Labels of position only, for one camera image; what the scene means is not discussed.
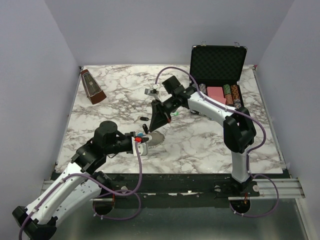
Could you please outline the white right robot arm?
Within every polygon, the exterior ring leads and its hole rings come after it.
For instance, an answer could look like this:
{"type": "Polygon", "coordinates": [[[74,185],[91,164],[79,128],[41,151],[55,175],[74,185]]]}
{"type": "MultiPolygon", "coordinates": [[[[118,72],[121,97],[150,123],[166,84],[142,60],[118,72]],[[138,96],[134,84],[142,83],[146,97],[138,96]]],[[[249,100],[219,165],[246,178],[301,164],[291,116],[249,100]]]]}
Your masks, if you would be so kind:
{"type": "Polygon", "coordinates": [[[234,180],[230,183],[230,191],[236,196],[247,192],[250,174],[245,153],[254,143],[257,134],[248,109],[221,106],[211,98],[204,99],[194,86],[184,88],[175,76],[165,80],[162,85],[171,97],[163,102],[158,99],[151,102],[149,132],[169,124],[172,120],[171,113],[180,107],[199,112],[214,120],[222,126],[224,144],[231,151],[231,177],[234,180]]]}

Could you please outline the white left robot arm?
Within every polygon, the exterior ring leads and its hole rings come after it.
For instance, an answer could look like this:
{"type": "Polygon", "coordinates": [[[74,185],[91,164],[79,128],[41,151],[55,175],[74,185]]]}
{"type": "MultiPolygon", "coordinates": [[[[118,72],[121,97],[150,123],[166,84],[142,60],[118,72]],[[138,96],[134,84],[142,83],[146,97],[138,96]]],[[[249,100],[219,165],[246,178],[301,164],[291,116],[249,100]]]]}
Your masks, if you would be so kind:
{"type": "Polygon", "coordinates": [[[126,197],[139,189],[116,189],[112,180],[97,169],[107,157],[119,153],[139,153],[140,138],[134,132],[121,133],[113,121],[104,121],[94,131],[93,138],[76,150],[59,177],[33,202],[16,207],[12,215],[20,227],[18,238],[26,234],[31,240],[49,240],[58,226],[96,197],[126,197]]]}

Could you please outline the key with black tag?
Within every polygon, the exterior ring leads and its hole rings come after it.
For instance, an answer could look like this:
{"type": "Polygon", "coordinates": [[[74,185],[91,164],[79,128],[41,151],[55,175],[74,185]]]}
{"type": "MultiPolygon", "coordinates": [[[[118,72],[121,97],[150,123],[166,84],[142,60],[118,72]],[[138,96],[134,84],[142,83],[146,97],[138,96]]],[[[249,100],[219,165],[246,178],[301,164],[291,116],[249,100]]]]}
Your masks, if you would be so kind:
{"type": "Polygon", "coordinates": [[[149,133],[149,128],[148,128],[148,126],[147,126],[146,124],[143,124],[143,125],[142,125],[142,129],[143,129],[143,131],[144,131],[146,134],[149,133]]]}

